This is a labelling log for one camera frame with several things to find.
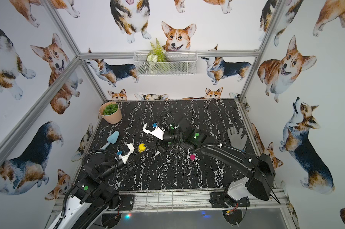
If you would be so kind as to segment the yellow paint jar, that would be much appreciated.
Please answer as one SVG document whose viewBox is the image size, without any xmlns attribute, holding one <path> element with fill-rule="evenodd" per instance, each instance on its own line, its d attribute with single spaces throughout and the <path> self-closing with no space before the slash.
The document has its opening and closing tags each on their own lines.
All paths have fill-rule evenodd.
<svg viewBox="0 0 345 229">
<path fill-rule="evenodd" d="M 139 146 L 138 146 L 138 152 L 139 153 L 142 153 L 142 152 L 144 152 L 144 151 L 146 151 L 146 146 L 145 146 L 145 144 L 139 144 Z"/>
</svg>

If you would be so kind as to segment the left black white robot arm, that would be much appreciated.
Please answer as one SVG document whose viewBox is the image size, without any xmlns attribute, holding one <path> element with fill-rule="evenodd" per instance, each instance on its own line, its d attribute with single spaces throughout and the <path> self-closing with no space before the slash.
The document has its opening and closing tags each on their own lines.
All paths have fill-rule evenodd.
<svg viewBox="0 0 345 229">
<path fill-rule="evenodd" d="M 88 162 L 82 163 L 87 174 L 67 191 L 61 213 L 50 229 L 89 229 L 106 211 L 120 209 L 120 193 L 107 180 L 124 168 L 133 170 L 145 152 L 130 157 L 126 164 L 122 160 L 115 164 L 105 161 L 104 152 L 107 153 L 106 150 L 95 151 L 89 155 Z"/>
</svg>

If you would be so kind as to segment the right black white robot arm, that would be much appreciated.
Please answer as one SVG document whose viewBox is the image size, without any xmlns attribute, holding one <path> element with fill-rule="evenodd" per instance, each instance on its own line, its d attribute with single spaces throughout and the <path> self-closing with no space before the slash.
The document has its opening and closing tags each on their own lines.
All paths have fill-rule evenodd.
<svg viewBox="0 0 345 229">
<path fill-rule="evenodd" d="M 268 201 L 272 192 L 275 170 L 271 158 L 262 154 L 256 156 L 231 145 L 222 144 L 216 139 L 200 130 L 179 124 L 170 124 L 163 128 L 157 123 L 146 123 L 143 131 L 157 138 L 154 147 L 158 151 L 167 151 L 169 145 L 177 144 L 189 153 L 201 153 L 213 157 L 239 171 L 243 178 L 231 182 L 225 195 L 234 201 L 253 196 Z"/>
</svg>

